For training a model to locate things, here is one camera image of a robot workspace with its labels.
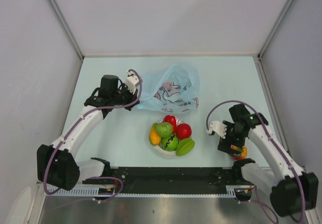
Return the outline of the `red fake tomato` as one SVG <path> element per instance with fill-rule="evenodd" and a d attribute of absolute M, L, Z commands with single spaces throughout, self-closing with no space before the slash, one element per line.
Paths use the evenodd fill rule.
<path fill-rule="evenodd" d="M 248 150 L 247 147 L 244 145 L 241 149 L 241 153 L 237 155 L 231 156 L 234 160 L 239 161 L 239 160 L 244 160 L 247 158 Z"/>

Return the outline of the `green fake starfruit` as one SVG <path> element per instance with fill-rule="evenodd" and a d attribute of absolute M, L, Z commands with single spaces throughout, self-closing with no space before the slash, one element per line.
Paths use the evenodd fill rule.
<path fill-rule="evenodd" d="M 182 139 L 177 148 L 176 148 L 176 155 L 177 156 L 184 156 L 188 154 L 195 146 L 195 141 L 191 138 L 184 138 Z"/>

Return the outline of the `red fake apple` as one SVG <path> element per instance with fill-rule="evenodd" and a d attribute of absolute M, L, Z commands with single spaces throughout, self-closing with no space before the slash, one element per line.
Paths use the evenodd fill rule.
<path fill-rule="evenodd" d="M 176 127 L 176 136 L 179 139 L 189 138 L 192 135 L 191 126 L 187 123 L 181 123 Z"/>

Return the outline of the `yellow green fake mango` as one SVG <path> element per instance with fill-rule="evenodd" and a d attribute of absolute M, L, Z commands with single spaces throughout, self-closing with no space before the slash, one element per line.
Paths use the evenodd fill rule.
<path fill-rule="evenodd" d="M 156 130 L 157 125 L 158 123 L 154 123 L 149 131 L 148 139 L 152 145 L 159 145 L 162 141 L 162 138 L 159 136 Z"/>

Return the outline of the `light blue plastic bag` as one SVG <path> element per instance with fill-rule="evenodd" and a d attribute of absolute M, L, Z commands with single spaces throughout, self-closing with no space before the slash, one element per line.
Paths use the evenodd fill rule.
<path fill-rule="evenodd" d="M 190 64 L 174 64 L 147 72 L 141 78 L 142 93 L 137 109 L 181 114 L 199 107 L 199 72 Z"/>

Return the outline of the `green fake custard apple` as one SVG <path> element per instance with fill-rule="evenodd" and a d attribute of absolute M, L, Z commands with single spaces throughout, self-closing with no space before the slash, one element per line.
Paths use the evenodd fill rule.
<path fill-rule="evenodd" d="M 156 131 L 161 138 L 167 138 L 173 134 L 173 126 L 168 122 L 161 122 L 156 126 Z"/>

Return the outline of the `red fake bell pepper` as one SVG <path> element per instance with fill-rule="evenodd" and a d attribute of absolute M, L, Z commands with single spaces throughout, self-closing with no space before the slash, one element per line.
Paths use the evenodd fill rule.
<path fill-rule="evenodd" d="M 175 116 L 173 115 L 166 115 L 163 119 L 163 122 L 167 122 L 167 123 L 170 123 L 172 128 L 173 128 L 173 131 L 172 133 L 175 133 L 176 132 L 176 127 L 177 127 L 177 121 L 176 121 L 176 118 Z"/>

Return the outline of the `green fake watermelon ball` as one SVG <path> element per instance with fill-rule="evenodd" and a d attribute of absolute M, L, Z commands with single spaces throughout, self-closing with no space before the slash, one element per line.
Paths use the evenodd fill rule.
<path fill-rule="evenodd" d="M 162 148 L 169 152 L 175 151 L 177 149 L 178 144 L 179 139 L 175 134 L 172 134 L 167 138 L 163 138 L 161 141 Z"/>

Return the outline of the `white paper plate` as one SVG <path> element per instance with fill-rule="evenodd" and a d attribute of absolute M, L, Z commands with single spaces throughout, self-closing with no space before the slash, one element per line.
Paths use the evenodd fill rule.
<path fill-rule="evenodd" d="M 155 122 L 155 123 L 161 123 L 161 122 L 163 122 L 163 119 L 161 119 L 161 120 L 159 120 L 159 121 L 157 121 L 157 122 Z M 180 119 L 178 119 L 178 118 L 176 118 L 176 121 L 177 121 L 177 126 L 179 125 L 179 124 L 181 124 L 181 123 L 184 123 L 182 120 L 180 120 Z M 181 156 L 177 156 L 176 155 L 176 150 L 175 151 L 172 151 L 172 152 L 169 152 L 169 151 L 166 151 L 166 150 L 164 150 L 163 148 L 162 148 L 162 145 L 161 145 L 161 143 L 159 144 L 159 145 L 152 145 L 152 144 L 150 144 L 151 146 L 152 146 L 152 148 L 153 148 L 153 150 L 158 154 L 158 155 L 160 155 L 160 156 L 162 156 L 162 157 L 165 157 L 165 158 L 175 158 L 175 157 L 181 157 Z"/>

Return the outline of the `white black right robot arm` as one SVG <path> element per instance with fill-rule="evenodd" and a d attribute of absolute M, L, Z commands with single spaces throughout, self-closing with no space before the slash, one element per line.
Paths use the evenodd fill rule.
<path fill-rule="evenodd" d="M 267 119 L 249 104 L 235 101 L 229 113 L 232 122 L 206 120 L 207 133 L 218 134 L 218 150 L 237 157 L 232 179 L 237 184 L 251 182 L 266 193 L 280 217 L 293 217 L 314 209 L 317 203 L 318 178 L 307 173 L 292 159 L 273 134 Z M 269 164 L 263 170 L 254 160 L 241 158 L 245 140 L 249 139 Z"/>

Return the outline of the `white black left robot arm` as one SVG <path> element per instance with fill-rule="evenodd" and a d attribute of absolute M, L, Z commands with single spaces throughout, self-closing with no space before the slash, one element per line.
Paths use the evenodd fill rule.
<path fill-rule="evenodd" d="M 53 195 L 60 189 L 69 191 L 87 179 L 104 184 L 113 178 L 108 161 L 90 158 L 77 162 L 75 157 L 90 133 L 112 110 L 130 111 L 139 104 L 141 93 L 142 79 L 133 69 L 128 70 L 125 81 L 115 75 L 102 76 L 100 86 L 85 100 L 74 123 L 53 143 L 37 149 L 37 176 L 46 194 Z M 49 191 L 48 185 L 56 190 Z"/>

